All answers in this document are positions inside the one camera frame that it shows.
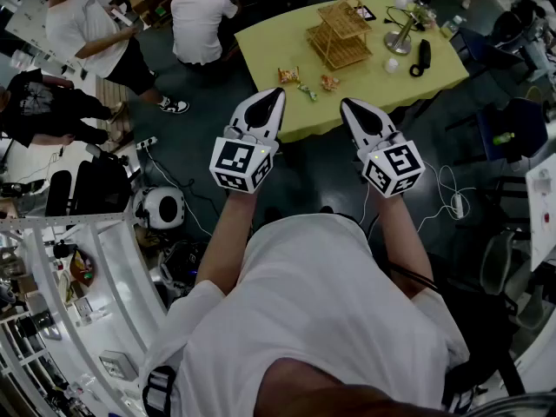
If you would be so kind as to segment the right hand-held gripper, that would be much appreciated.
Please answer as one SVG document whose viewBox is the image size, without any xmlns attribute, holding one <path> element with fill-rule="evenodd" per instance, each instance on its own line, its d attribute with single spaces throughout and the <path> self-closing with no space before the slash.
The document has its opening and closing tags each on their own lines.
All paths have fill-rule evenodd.
<svg viewBox="0 0 556 417">
<path fill-rule="evenodd" d="M 357 148 L 361 176 L 385 198 L 411 189 L 424 173 L 425 164 L 415 143 L 405 138 L 390 116 L 351 97 L 341 100 L 340 113 Z"/>
</svg>

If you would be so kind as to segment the two-tier wicker basket rack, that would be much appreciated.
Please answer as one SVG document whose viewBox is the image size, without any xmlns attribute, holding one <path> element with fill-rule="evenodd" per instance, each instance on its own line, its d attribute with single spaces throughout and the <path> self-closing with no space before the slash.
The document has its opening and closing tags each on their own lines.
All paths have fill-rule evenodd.
<svg viewBox="0 0 556 417">
<path fill-rule="evenodd" d="M 320 7 L 321 23 L 307 29 L 308 43 L 330 70 L 365 61 L 372 52 L 367 46 L 371 28 L 359 10 L 361 0 L 340 0 Z"/>
</svg>

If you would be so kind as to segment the person's left forearm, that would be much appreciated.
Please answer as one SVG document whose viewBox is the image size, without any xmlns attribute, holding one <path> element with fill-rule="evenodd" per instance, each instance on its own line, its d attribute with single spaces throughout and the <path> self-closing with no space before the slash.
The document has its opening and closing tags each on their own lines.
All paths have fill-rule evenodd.
<svg viewBox="0 0 556 417">
<path fill-rule="evenodd" d="M 224 295 L 235 287 L 241 270 L 257 194 L 232 191 L 198 268 L 195 283 L 211 281 Z"/>
</svg>

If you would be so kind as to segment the white round helmet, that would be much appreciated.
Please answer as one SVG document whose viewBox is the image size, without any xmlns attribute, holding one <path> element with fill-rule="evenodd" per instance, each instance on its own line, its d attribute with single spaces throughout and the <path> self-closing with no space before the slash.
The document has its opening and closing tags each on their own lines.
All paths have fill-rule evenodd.
<svg viewBox="0 0 556 417">
<path fill-rule="evenodd" d="M 168 230 L 184 222 L 186 206 L 183 193 L 175 187 L 148 187 L 134 195 L 132 210 L 144 228 Z"/>
</svg>

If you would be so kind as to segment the black telephone handset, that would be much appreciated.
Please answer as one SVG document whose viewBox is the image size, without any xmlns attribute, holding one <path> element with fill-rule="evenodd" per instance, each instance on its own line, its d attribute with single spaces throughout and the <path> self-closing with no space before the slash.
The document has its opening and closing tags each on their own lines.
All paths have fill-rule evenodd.
<svg viewBox="0 0 556 417">
<path fill-rule="evenodd" d="M 417 63 L 409 69 L 412 77 L 421 77 L 431 66 L 431 45 L 428 40 L 423 39 L 419 45 L 419 55 Z"/>
</svg>

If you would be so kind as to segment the silver desk lamp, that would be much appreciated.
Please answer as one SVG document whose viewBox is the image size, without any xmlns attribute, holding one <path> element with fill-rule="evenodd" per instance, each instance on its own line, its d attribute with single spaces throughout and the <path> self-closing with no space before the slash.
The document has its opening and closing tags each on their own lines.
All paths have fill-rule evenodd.
<svg viewBox="0 0 556 417">
<path fill-rule="evenodd" d="M 411 5 L 415 5 L 419 0 L 395 0 L 395 7 L 398 10 L 408 10 L 408 20 L 401 31 L 390 31 L 384 36 L 384 44 L 387 49 L 399 56 L 407 56 L 411 52 L 411 41 L 408 39 L 409 31 L 415 23 L 415 17 L 410 10 Z"/>
</svg>

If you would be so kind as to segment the blue chair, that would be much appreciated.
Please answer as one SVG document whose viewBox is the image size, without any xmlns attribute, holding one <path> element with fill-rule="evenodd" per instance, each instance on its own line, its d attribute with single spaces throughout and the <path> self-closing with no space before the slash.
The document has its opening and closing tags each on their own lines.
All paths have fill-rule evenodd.
<svg viewBox="0 0 556 417">
<path fill-rule="evenodd" d="M 476 70 L 470 79 L 483 75 L 490 70 L 509 70 L 514 65 L 523 63 L 525 44 L 522 40 L 497 46 L 489 37 L 467 28 L 460 28 L 452 37 L 450 43 L 454 46 L 461 45 L 457 51 L 466 52 L 464 65 L 476 63 L 481 69 Z"/>
<path fill-rule="evenodd" d="M 476 128 L 482 152 L 456 159 L 454 166 L 501 159 L 515 163 L 522 158 L 535 157 L 548 142 L 542 106 L 520 97 L 511 99 L 503 109 L 489 103 L 470 116 L 448 125 L 445 131 L 463 126 Z M 505 132 L 514 133 L 515 137 L 509 143 L 495 146 L 493 137 Z"/>
</svg>

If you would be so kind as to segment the grey office chair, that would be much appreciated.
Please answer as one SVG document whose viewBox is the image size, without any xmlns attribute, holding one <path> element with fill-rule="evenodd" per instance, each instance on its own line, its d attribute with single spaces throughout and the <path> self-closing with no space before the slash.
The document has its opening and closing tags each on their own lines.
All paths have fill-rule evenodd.
<svg viewBox="0 0 556 417">
<path fill-rule="evenodd" d="M 511 322 L 539 331 L 556 309 L 556 258 L 534 266 L 531 234 L 506 228 L 486 245 L 480 286 L 503 301 Z"/>
</svg>

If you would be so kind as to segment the black office chair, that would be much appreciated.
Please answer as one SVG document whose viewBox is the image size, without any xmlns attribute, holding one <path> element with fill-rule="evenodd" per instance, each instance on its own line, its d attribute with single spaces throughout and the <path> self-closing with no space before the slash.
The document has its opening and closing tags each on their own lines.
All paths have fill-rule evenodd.
<svg viewBox="0 0 556 417">
<path fill-rule="evenodd" d="M 129 175 L 127 156 L 117 156 L 89 144 L 85 150 L 93 156 L 80 163 L 76 178 L 68 170 L 57 171 L 50 179 L 45 215 L 100 215 L 123 212 L 132 196 L 131 183 L 137 172 Z"/>
</svg>

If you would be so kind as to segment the person's white shirt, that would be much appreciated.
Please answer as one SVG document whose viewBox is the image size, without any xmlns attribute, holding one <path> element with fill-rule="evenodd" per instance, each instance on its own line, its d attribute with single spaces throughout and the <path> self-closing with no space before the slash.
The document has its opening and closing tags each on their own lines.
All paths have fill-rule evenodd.
<svg viewBox="0 0 556 417">
<path fill-rule="evenodd" d="M 230 293 L 202 281 L 171 305 L 140 378 L 173 368 L 172 417 L 252 417 L 283 358 L 437 409 L 446 374 L 468 357 L 442 297 L 406 296 L 353 221 L 297 215 L 253 235 Z"/>
</svg>

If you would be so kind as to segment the clear plastic bottle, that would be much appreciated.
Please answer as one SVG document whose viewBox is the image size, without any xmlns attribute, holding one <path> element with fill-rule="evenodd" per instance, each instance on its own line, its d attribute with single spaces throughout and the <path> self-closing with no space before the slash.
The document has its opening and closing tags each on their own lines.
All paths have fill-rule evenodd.
<svg viewBox="0 0 556 417">
<path fill-rule="evenodd" d="M 452 19 L 446 20 L 440 27 L 440 33 L 448 40 L 451 40 L 459 31 L 460 26 L 466 21 L 464 17 L 459 15 Z"/>
</svg>

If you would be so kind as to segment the small green plant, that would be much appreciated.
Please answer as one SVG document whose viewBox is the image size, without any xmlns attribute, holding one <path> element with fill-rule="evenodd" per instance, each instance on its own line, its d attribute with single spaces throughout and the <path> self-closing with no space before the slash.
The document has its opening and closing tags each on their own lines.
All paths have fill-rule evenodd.
<svg viewBox="0 0 556 417">
<path fill-rule="evenodd" d="M 416 23 L 420 23 L 426 30 L 436 25 L 437 14 L 434 9 L 423 3 L 416 3 L 412 11 Z"/>
</svg>

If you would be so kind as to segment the white table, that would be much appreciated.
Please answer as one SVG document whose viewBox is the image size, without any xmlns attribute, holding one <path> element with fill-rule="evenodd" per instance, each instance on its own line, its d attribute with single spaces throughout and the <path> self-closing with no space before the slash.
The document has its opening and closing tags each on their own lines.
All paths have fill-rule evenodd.
<svg viewBox="0 0 556 417">
<path fill-rule="evenodd" d="M 556 246 L 556 153 L 526 173 L 533 272 Z"/>
</svg>

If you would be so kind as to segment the black swivel chair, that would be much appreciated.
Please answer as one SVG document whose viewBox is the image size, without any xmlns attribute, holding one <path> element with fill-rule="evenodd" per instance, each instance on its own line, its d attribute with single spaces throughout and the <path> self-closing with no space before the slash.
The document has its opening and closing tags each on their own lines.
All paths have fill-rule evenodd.
<svg viewBox="0 0 556 417">
<path fill-rule="evenodd" d="M 468 361 L 450 369 L 446 375 L 443 403 L 451 404 L 458 395 L 485 383 L 496 373 L 500 374 L 509 395 L 524 394 L 526 390 L 510 355 L 517 326 L 509 320 L 505 300 L 488 295 L 454 275 L 447 260 L 430 256 L 434 285 L 470 352 Z"/>
</svg>

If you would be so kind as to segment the grey electrical box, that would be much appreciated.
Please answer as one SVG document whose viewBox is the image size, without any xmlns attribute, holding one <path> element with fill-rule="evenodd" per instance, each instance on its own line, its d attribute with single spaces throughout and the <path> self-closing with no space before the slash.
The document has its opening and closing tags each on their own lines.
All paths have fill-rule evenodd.
<svg viewBox="0 0 556 417">
<path fill-rule="evenodd" d="M 122 381 L 134 381 L 138 373 L 126 354 L 104 350 L 99 355 L 99 361 L 109 376 Z"/>
</svg>

